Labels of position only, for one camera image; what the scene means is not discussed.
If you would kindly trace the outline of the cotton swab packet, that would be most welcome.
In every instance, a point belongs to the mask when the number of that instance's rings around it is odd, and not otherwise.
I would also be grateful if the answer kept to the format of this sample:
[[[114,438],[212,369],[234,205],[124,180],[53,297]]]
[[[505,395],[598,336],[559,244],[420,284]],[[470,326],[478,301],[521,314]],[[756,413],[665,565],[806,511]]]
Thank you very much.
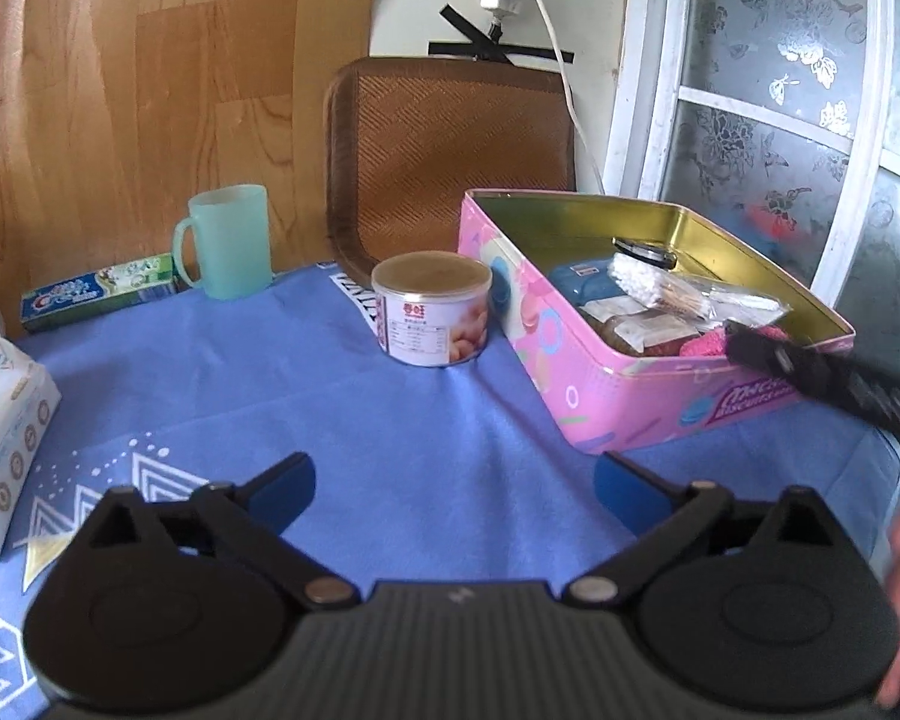
[[[790,305],[769,294],[712,278],[663,270],[628,254],[614,254],[608,275],[629,298],[647,309],[666,310],[699,322],[736,322],[766,327],[785,317]]]

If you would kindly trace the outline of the white food can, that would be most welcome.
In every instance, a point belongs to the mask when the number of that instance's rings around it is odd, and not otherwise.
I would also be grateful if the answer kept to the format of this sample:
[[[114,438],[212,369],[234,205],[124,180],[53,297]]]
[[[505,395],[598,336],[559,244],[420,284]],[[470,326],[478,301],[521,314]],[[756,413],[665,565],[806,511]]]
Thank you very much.
[[[380,348],[414,367],[475,358],[489,332],[491,268],[453,252],[421,250],[382,260],[370,273]]]

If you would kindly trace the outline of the clear snack packet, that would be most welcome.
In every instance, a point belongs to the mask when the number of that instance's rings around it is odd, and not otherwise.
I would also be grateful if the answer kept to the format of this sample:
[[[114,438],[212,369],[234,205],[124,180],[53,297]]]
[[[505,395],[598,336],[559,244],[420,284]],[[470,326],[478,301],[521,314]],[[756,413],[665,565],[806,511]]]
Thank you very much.
[[[688,312],[645,307],[629,296],[587,302],[577,310],[610,348],[634,358],[678,356],[681,344],[713,328]]]

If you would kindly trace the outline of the black glossy object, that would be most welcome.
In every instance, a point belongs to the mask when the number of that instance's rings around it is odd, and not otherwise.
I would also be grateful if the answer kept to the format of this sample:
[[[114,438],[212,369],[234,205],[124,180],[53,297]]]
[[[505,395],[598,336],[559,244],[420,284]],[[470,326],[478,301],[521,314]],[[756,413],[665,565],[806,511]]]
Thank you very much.
[[[673,271],[678,265],[678,255],[664,245],[624,238],[614,238],[613,245],[621,254],[629,255],[635,260],[662,268],[662,270]]]

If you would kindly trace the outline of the white tissue pack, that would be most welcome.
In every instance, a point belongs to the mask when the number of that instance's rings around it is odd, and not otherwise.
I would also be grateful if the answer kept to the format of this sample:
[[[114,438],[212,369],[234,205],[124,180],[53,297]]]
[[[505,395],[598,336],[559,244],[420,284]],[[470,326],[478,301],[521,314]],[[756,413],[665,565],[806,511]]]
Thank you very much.
[[[46,367],[0,337],[0,556],[23,483],[59,400]]]

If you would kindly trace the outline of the pink knitted cloth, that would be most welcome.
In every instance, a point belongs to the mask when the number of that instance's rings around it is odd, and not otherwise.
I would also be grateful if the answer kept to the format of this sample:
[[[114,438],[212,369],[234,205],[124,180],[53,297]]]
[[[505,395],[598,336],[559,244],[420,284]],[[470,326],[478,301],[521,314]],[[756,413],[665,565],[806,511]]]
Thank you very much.
[[[758,333],[774,340],[788,340],[787,333],[777,327],[749,328],[744,325],[722,325],[691,338],[679,346],[680,358],[721,358],[727,351],[727,341],[735,333]]]

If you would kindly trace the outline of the blue plastic case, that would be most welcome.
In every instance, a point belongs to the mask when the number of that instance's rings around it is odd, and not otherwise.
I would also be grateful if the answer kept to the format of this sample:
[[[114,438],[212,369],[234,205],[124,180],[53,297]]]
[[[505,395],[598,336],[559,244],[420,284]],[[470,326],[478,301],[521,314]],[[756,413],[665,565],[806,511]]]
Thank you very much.
[[[611,257],[581,260],[558,265],[548,273],[548,281],[567,302],[583,307],[587,302],[624,296],[624,289],[611,277]]]

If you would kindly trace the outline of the blue patterned tablecloth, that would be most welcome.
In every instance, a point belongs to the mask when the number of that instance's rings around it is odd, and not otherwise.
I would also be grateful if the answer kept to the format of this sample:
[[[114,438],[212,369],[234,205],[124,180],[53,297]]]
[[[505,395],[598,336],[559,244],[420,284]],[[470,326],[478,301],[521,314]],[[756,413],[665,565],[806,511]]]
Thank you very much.
[[[0,718],[870,718],[898,626],[868,558],[898,450],[819,406],[622,450],[735,496],[624,605],[560,601],[635,536],[507,341],[413,369],[338,271],[26,338],[61,400],[0,559]],[[190,497],[294,452],[283,533],[351,580],[292,608]]]

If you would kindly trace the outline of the white framed glass door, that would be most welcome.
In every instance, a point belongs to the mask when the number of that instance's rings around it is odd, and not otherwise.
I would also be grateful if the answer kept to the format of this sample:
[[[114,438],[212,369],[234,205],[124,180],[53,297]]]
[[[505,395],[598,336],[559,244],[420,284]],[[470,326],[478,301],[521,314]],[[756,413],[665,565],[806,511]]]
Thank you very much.
[[[900,369],[900,0],[624,0],[601,185],[709,216]]]

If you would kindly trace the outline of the mint green plastic cup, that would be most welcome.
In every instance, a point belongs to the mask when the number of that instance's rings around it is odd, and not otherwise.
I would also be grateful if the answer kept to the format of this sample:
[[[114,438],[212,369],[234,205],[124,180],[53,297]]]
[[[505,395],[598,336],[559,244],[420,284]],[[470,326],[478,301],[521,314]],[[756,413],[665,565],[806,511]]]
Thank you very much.
[[[173,231],[172,259],[180,280],[208,298],[265,291],[272,283],[266,187],[227,185],[191,197]]]

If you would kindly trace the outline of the green toothpaste box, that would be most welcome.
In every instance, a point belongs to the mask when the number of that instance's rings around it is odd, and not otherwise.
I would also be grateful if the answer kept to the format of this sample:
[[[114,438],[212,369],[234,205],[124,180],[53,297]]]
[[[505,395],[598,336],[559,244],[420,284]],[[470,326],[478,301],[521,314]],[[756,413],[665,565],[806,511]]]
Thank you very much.
[[[105,266],[23,294],[20,323],[29,333],[52,330],[168,298],[180,284],[170,254]]]

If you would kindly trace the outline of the pink biscuit tin box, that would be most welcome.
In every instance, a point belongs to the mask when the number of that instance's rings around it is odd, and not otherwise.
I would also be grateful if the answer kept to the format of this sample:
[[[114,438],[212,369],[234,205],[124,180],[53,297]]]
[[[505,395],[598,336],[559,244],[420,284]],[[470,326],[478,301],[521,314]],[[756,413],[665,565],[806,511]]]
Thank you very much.
[[[828,353],[852,325],[712,221],[669,203],[471,190],[458,249],[562,435],[589,454],[667,442],[795,400],[725,356],[730,328]]]

